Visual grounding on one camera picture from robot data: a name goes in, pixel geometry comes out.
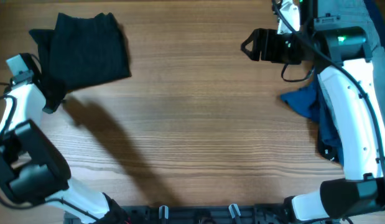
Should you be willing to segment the black shorts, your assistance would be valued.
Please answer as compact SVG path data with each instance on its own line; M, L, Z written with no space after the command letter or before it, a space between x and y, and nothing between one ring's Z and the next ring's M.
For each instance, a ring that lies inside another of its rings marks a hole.
M45 78L66 91L131 76L123 32L112 13L84 19L59 13L54 29L31 29Z

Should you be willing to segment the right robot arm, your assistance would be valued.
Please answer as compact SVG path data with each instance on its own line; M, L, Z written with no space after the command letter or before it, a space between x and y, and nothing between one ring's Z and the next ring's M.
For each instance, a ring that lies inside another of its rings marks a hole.
M284 67L312 62L311 84L282 99L318 122L320 154L344 173L286 198L274 216L281 223L315 223L385 212L385 125L374 82L378 36L364 4L273 1L272 11L278 27L254 30L241 50Z

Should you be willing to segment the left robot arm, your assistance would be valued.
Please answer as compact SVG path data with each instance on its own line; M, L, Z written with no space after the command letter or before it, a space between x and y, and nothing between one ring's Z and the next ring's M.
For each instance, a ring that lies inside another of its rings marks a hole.
M40 129L47 95L33 56L18 54L6 63L12 78L0 96L6 103L0 122L0 204L13 210L48 205L82 223L130 223L115 200L72 177L67 161Z

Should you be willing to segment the dark blue garment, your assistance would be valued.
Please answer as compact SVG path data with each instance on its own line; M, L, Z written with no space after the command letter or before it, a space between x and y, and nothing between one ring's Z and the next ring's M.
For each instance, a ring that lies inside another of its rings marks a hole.
M381 10L381 14L385 12L385 5L378 7ZM281 100L299 115L318 123L319 153L324 158L343 165L341 140L333 124L329 107L325 103L318 80L314 78L309 85L296 91L282 94Z

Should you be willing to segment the light blue denim shorts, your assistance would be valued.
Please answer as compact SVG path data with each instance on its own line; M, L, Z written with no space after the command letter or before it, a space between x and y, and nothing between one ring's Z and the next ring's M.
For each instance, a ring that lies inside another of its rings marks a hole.
M320 0L317 16L340 16L340 27L360 26L369 38L373 54L374 86L385 125L385 21L374 1Z

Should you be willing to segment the left white rail clip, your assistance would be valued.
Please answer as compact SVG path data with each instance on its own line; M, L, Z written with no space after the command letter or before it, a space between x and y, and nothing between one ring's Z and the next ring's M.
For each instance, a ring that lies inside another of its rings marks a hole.
M169 223L169 208L166 205L159 207L159 223L168 224Z

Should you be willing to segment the white rail clip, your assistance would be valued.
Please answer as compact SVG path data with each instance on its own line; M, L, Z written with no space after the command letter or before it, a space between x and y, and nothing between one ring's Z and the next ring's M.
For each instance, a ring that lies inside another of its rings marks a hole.
M169 223L169 208L166 205L159 207L159 223L168 224Z
M242 224L242 221L241 221L241 213L239 211L239 207L237 204L235 203L232 203L229 207L228 207L228 210L230 212L230 215L231 215L231 218L233 219L234 221L234 224Z

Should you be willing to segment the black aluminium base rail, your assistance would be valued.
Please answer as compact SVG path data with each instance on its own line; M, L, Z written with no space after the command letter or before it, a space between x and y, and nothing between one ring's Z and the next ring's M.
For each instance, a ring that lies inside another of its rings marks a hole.
M169 224L234 223L228 206L168 207ZM293 223L295 218L283 204L239 206L242 223ZM159 223L159 207L125 206L123 223Z

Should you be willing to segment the right white rail clip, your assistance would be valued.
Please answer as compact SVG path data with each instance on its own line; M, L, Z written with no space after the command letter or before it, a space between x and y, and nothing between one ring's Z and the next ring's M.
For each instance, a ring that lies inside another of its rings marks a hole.
M239 207L237 204L235 203L232 203L229 207L228 207L228 210L230 212L230 215L231 215L231 218L233 219L234 221L234 224L242 224L242 221L241 221L241 213L239 211Z

